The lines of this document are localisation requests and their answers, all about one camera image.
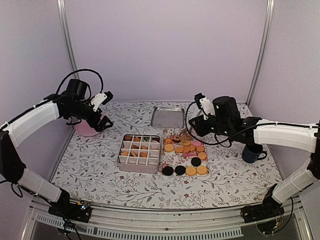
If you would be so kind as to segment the metal serving tongs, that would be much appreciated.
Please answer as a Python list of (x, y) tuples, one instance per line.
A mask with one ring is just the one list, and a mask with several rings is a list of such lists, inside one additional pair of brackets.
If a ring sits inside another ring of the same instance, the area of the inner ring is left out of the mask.
[(183, 130), (180, 131), (179, 135), (179, 140), (182, 144), (185, 144), (187, 141), (192, 140), (192, 136), (189, 134), (188, 129), (185, 127)]

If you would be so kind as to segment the pink sandwich cookie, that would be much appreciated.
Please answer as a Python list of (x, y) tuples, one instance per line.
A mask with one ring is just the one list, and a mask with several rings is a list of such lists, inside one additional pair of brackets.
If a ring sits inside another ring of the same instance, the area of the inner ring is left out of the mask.
[(193, 144), (194, 146), (196, 146), (196, 147), (203, 145), (203, 143), (201, 143), (200, 141), (197, 141), (197, 140), (193, 141), (192, 144)]

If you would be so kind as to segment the orange swirl cookie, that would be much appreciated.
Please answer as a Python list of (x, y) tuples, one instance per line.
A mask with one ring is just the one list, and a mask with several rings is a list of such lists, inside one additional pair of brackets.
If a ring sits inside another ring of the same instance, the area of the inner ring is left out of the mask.
[(131, 136), (125, 136), (124, 140), (125, 140), (125, 141), (131, 141), (131, 140), (132, 140), (132, 137), (131, 137)]

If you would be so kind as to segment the pink divided cookie tin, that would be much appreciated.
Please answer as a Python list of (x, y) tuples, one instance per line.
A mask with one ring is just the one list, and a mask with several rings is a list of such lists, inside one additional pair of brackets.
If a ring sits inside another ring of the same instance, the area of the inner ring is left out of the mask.
[[(125, 136), (131, 136), (131, 141), (126, 141)], [(140, 138), (140, 141), (134, 141), (134, 138)], [(143, 137), (150, 137), (149, 142), (144, 142)], [(139, 146), (140, 149), (132, 149), (132, 145)], [(148, 150), (141, 149), (141, 146), (147, 146)], [(128, 156), (122, 156), (121, 152), (128, 152)], [(131, 152), (137, 152), (138, 157), (131, 156)], [(146, 152), (147, 157), (141, 157), (141, 153)], [(161, 156), (161, 137), (158, 135), (136, 135), (126, 134), (123, 136), (120, 150), (117, 156), (117, 165), (120, 171), (132, 173), (155, 174), (159, 170)]]

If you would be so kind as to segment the orange swirl biscuit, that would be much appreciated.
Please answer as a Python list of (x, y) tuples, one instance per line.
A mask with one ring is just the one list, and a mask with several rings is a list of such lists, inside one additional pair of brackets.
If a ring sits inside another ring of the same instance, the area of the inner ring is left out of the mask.
[(147, 153), (147, 152), (141, 152), (141, 153), (140, 153), (140, 156), (141, 156), (142, 158), (147, 158), (147, 157), (148, 157), (148, 153)]

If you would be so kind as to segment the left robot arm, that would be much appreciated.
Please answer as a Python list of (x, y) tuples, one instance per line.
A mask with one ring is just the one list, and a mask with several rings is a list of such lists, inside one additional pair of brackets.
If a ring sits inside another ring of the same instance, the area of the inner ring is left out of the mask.
[(27, 109), (0, 127), (0, 174), (4, 181), (18, 186), (48, 201), (63, 217), (74, 213), (70, 194), (52, 184), (23, 163), (18, 147), (39, 130), (58, 119), (76, 119), (86, 122), (100, 133), (113, 126), (100, 107), (107, 104), (113, 94), (100, 91), (86, 98), (89, 86), (79, 79), (71, 79), (66, 90), (45, 97), (40, 103)]

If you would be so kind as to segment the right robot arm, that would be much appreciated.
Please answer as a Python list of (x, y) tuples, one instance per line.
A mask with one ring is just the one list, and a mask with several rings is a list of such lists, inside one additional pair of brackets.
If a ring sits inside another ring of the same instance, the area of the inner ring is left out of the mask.
[(269, 188), (261, 204), (254, 211), (262, 218), (269, 218), (282, 211), (282, 204), (320, 179), (320, 125), (270, 121), (260, 117), (242, 118), (234, 97), (220, 96), (209, 100), (201, 93), (195, 95), (194, 104), (202, 114), (185, 126), (195, 130), (198, 136), (209, 133), (222, 135), (226, 141), (251, 146), (278, 145), (304, 150), (310, 158), (285, 180)]

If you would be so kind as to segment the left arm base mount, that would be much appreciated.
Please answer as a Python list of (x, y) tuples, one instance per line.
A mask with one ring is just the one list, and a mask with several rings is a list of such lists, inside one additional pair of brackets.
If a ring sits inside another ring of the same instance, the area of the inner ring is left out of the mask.
[(48, 213), (69, 220), (88, 223), (92, 215), (92, 208), (90, 206), (83, 206), (69, 201), (51, 202)]

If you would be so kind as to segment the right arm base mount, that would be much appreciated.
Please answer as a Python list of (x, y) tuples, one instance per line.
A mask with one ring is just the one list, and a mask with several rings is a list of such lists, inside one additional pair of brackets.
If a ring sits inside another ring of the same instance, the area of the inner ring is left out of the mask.
[(281, 203), (275, 200), (263, 200), (262, 203), (256, 205), (246, 205), (240, 210), (240, 215), (245, 223), (252, 223), (277, 217), (285, 213)]

